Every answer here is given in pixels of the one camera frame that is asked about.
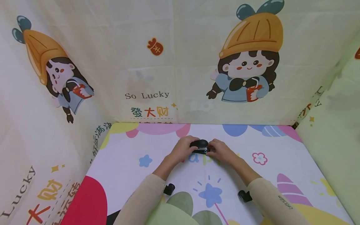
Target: beige sleeve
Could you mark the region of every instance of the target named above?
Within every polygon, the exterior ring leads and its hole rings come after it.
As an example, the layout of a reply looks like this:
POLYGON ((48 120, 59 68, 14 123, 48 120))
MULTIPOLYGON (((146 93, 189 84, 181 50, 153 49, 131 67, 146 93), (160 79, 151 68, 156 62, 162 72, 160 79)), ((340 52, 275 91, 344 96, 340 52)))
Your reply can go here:
POLYGON ((249 185, 250 196, 262 215, 276 225, 309 225, 309 222, 268 180, 258 178, 249 185))
POLYGON ((144 225, 159 203, 165 186, 165 181, 154 174, 145 177, 121 209, 114 225, 144 225))

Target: blue star illustration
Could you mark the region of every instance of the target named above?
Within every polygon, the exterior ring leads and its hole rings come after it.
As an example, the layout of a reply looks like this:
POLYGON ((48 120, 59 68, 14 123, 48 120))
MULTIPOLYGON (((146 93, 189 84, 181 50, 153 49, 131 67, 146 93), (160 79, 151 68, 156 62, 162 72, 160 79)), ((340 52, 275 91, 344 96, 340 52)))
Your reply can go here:
POLYGON ((215 203, 220 204, 222 202, 221 193, 222 190, 220 188, 214 188, 211 184, 207 183, 205 191, 200 192, 199 197, 206 199, 206 207, 211 208, 215 203))
POLYGON ((139 166, 140 167, 149 167, 149 164, 152 162, 153 160, 149 157, 149 155, 145 155, 144 157, 139 159, 139 166))

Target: black binder clip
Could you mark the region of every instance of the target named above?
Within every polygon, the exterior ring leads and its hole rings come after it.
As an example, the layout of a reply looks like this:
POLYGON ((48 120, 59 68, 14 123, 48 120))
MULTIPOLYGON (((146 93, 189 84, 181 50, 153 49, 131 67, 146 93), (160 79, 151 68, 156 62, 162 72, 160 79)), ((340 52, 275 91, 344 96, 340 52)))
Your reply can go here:
POLYGON ((175 185, 173 184, 169 184, 166 185, 165 189, 164 189, 164 194, 166 195, 172 195, 172 192, 175 190, 175 185))
POLYGON ((198 147, 198 149, 194 150, 193 153, 206 155, 207 152, 210 152, 210 149, 207 146, 208 144, 209 143, 206 140, 201 139, 198 141, 191 142, 190 147, 192 146, 198 147))
POLYGON ((252 201, 250 192, 245 192, 244 190, 239 191, 238 196, 243 200, 244 203, 252 201))

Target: green leaf shape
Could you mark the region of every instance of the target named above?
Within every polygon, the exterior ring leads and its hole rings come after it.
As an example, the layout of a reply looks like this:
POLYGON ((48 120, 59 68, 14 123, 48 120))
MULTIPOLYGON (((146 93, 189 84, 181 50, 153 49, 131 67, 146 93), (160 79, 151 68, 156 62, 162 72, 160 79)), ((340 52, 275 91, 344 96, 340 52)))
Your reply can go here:
POLYGON ((196 220, 183 210, 167 204, 160 203, 151 212, 146 225, 199 225, 196 220))
POLYGON ((190 216, 193 214, 193 198, 187 192, 178 192, 174 194, 166 203, 183 210, 190 216))
POLYGON ((215 213, 204 210, 200 211, 193 216, 199 225, 222 225, 221 219, 215 213))

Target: printed play mat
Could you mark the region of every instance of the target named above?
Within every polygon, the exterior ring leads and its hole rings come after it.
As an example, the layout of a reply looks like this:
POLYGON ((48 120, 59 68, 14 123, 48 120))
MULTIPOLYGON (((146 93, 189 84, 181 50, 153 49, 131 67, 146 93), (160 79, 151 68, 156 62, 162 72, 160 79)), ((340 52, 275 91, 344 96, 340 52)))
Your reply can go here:
MULTIPOLYGON (((114 124, 61 224, 113 224, 141 181, 186 135, 224 141, 311 224, 353 224, 291 127, 163 123, 114 124)), ((173 170, 169 183, 175 190, 164 195, 148 225, 271 224, 253 202, 239 199, 246 187, 238 175, 208 156, 190 155, 173 170)))

